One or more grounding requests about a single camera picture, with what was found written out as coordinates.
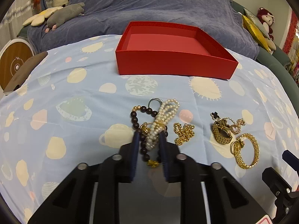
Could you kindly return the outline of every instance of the metal screw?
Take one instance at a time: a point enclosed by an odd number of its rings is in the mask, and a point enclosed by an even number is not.
[[[112,156],[112,159],[114,160],[114,161],[119,161],[119,160],[122,160],[122,156],[121,155],[119,155],[119,154],[115,154],[115,155],[113,155]]]
[[[85,170],[87,168],[87,164],[86,163],[80,163],[79,165],[78,165],[78,169],[79,170]]]
[[[219,162],[213,162],[212,163],[212,168],[214,169],[220,169],[222,168],[221,164]]]
[[[185,154],[183,154],[183,153],[180,153],[180,154],[178,154],[178,155],[176,156],[176,158],[177,158],[178,160],[186,160],[186,159],[187,159],[187,156],[186,156]]]

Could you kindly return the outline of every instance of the pearl necklace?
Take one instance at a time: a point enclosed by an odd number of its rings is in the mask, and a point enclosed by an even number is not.
[[[150,132],[146,137],[146,149],[148,151],[152,150],[157,144],[158,137],[157,135],[165,129],[167,123],[174,118],[175,114],[180,107],[180,103],[176,99],[167,99],[161,104],[159,112],[155,118],[155,121],[152,123]]]

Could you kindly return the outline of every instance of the plush doll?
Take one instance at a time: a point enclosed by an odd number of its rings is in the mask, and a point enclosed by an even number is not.
[[[27,26],[29,24],[31,24],[31,26],[39,26],[41,24],[43,24],[44,20],[46,18],[49,18],[54,12],[56,12],[57,10],[62,9],[62,7],[51,7],[48,8],[44,11],[42,11],[39,14],[36,14],[30,18],[28,18],[24,23],[23,26]]]
[[[273,30],[270,27],[275,21],[273,14],[270,13],[267,9],[260,7],[257,17],[268,32],[270,39],[273,40],[274,37],[271,35],[273,33]]]
[[[47,28],[45,32],[48,33],[50,28],[52,31],[63,25],[66,21],[69,21],[75,17],[83,16],[84,9],[82,8],[84,3],[76,3],[65,6],[64,8],[55,11],[47,20]]]

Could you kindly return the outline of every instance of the gold bracelet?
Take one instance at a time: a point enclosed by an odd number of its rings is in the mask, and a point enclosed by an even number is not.
[[[251,165],[246,165],[241,157],[241,153],[240,150],[241,148],[244,147],[244,142],[241,140],[241,137],[246,137],[247,139],[249,139],[253,145],[253,148],[255,150],[255,157],[253,159],[253,162],[251,163]],[[235,159],[237,161],[237,164],[243,168],[243,169],[248,169],[251,168],[253,166],[255,166],[259,160],[259,156],[260,156],[260,151],[259,151],[259,145],[257,140],[255,139],[255,137],[252,134],[249,133],[245,133],[242,134],[241,136],[239,136],[237,138],[237,140],[233,143],[231,143],[231,154],[233,154],[235,156]]]

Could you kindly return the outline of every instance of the red box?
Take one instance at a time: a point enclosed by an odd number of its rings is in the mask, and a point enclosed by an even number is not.
[[[120,75],[230,79],[238,65],[200,28],[165,22],[130,22],[115,54]]]

